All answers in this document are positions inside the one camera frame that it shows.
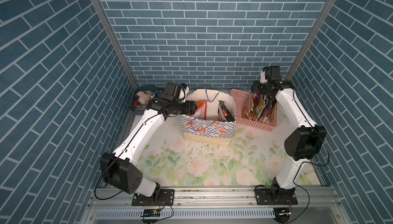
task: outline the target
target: blue brick wallpaper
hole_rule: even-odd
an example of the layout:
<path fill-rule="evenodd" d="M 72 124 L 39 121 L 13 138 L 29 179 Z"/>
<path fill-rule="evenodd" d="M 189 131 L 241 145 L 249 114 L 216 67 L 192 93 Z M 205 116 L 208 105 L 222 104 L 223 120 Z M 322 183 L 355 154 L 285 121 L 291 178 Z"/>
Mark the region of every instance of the blue brick wallpaper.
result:
<path fill-rule="evenodd" d="M 90 0 L 0 0 L 0 223 L 74 223 L 128 113 Z"/>
<path fill-rule="evenodd" d="M 293 77 L 327 128 L 321 171 L 353 223 L 392 223 L 392 14 L 393 0 L 337 0 Z"/>
<path fill-rule="evenodd" d="M 137 82 L 249 88 L 286 74 L 325 0 L 101 0 Z"/>

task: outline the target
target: white robotic arm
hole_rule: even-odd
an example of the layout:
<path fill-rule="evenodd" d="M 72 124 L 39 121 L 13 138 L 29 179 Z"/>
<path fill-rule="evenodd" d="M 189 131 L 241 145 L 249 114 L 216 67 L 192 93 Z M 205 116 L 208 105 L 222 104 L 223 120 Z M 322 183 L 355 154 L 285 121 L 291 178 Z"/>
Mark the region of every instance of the white robotic arm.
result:
<path fill-rule="evenodd" d="M 285 202 L 294 195 L 295 180 L 302 165 L 319 152 L 326 130 L 323 126 L 317 126 L 307 114 L 297 99 L 292 83 L 282 78 L 279 66 L 263 68 L 261 80 L 254 81 L 252 92 L 266 95 L 269 100 L 278 102 L 294 128 L 284 143 L 285 151 L 290 157 L 285 160 L 270 188 L 273 202 Z"/>
<path fill-rule="evenodd" d="M 185 100 L 188 91 L 185 84 L 167 83 L 160 98 L 149 101 L 140 122 L 125 141 L 112 154 L 101 156 L 101 171 L 106 183 L 127 193 L 136 192 L 157 199 L 160 185 L 143 177 L 136 165 L 142 150 L 170 114 L 195 113 L 195 102 Z"/>

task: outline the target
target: black motor joint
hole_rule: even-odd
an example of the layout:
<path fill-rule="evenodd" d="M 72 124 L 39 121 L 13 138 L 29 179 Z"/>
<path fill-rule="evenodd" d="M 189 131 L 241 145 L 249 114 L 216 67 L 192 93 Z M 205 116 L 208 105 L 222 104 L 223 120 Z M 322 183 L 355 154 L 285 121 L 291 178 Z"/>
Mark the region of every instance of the black motor joint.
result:
<path fill-rule="evenodd" d="M 153 109 L 163 114 L 166 119 L 171 114 L 193 115 L 197 109 L 195 101 L 185 99 L 186 84 L 170 83 L 165 86 L 164 92 L 160 98 L 153 98 L 147 104 L 146 109 Z M 181 93 L 184 93 L 183 98 L 179 98 Z"/>
<path fill-rule="evenodd" d="M 265 72 L 266 82 L 254 81 L 251 88 L 253 93 L 266 95 L 268 100 L 274 100 L 278 91 L 285 88 L 295 89 L 292 83 L 280 74 L 280 66 L 264 67 L 262 71 Z"/>

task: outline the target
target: snack package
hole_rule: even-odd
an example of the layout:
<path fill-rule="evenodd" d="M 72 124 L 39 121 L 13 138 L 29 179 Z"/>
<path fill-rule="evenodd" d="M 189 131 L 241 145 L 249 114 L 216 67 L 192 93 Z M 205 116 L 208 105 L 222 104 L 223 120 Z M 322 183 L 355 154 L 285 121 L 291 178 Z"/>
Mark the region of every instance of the snack package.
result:
<path fill-rule="evenodd" d="M 252 113 L 258 104 L 259 95 L 257 93 L 250 93 L 242 108 L 242 118 L 252 120 Z"/>
<path fill-rule="evenodd" d="M 264 95 L 250 93 L 242 108 L 242 118 L 257 121 L 268 102 L 264 101 Z"/>
<path fill-rule="evenodd" d="M 276 118 L 276 109 L 277 109 L 277 104 L 274 105 L 274 107 L 272 108 L 272 112 L 269 115 L 269 122 L 272 123 L 273 120 Z"/>
<path fill-rule="evenodd" d="M 197 104 L 197 110 L 193 115 L 188 115 L 190 117 L 199 117 L 199 119 L 206 120 L 206 101 L 203 101 L 199 104 Z"/>
<path fill-rule="evenodd" d="M 272 113 L 275 105 L 276 105 L 276 102 L 268 102 L 268 104 L 263 109 L 261 115 L 259 116 L 258 121 L 261 123 L 266 123 L 268 121 L 269 116 Z"/>
<path fill-rule="evenodd" d="M 219 104 L 219 121 L 220 122 L 233 122 L 233 121 L 235 121 L 232 114 L 225 107 L 225 104 L 223 101 L 220 101 L 220 104 Z"/>

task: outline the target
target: table surface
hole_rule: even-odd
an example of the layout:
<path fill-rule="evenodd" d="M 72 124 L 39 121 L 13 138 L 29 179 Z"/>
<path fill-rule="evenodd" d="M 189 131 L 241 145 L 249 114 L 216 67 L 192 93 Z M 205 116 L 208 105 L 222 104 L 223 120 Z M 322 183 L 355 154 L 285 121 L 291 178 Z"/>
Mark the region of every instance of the table surface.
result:
<path fill-rule="evenodd" d="M 144 177 L 161 186 L 271 185 L 288 157 L 284 141 L 293 128 L 281 110 L 271 132 L 236 123 L 229 146 L 185 140 L 180 118 L 169 117 L 155 131 L 137 164 Z M 296 183 L 320 185 L 311 164 L 304 165 Z"/>

